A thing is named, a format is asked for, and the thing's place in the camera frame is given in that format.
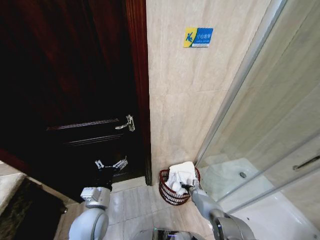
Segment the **blue sign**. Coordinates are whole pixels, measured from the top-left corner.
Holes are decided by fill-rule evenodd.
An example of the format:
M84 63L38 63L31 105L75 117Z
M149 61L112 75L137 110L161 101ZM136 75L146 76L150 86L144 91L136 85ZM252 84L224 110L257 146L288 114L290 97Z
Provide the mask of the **blue sign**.
M207 48L213 31L213 28L187 27L183 46L185 48Z

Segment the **glass shower door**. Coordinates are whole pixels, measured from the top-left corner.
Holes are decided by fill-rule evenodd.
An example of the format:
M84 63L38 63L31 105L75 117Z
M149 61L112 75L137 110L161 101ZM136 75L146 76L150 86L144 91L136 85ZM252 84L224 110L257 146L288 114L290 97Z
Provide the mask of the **glass shower door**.
M316 171L320 154L320 3L288 1L197 164L232 211Z

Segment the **door handle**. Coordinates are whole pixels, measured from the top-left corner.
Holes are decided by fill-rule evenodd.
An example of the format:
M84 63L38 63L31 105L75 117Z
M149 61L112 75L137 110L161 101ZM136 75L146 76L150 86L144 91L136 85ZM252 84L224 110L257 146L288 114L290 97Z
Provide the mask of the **door handle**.
M120 130L120 129L124 129L124 128L128 127L129 131L133 132L136 129L135 123L134 123L134 117L129 114L128 116L126 116L126 120L127 120L126 124L116 126L115 129Z

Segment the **shower enclosure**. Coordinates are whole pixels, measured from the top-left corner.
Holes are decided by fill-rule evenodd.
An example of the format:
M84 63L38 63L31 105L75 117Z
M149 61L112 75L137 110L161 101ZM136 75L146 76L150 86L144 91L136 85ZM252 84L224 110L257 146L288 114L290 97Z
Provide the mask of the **shower enclosure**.
M319 13L270 2L197 156L202 188L260 240L320 238Z

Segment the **red wicker basket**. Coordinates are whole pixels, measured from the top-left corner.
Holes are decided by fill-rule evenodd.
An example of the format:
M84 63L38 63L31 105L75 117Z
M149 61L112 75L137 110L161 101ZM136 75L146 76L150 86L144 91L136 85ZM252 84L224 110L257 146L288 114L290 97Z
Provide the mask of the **red wicker basket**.
M198 180L200 181L200 173L199 170L195 167L195 176L198 178ZM161 170L159 173L159 192L161 197L168 203L171 205L182 205L185 202L188 201L188 199L190 198L190 194L185 193L183 195L178 195L175 191L173 191L172 189L170 189L167 185L166 185L166 181L168 180L169 177L169 169L166 170Z

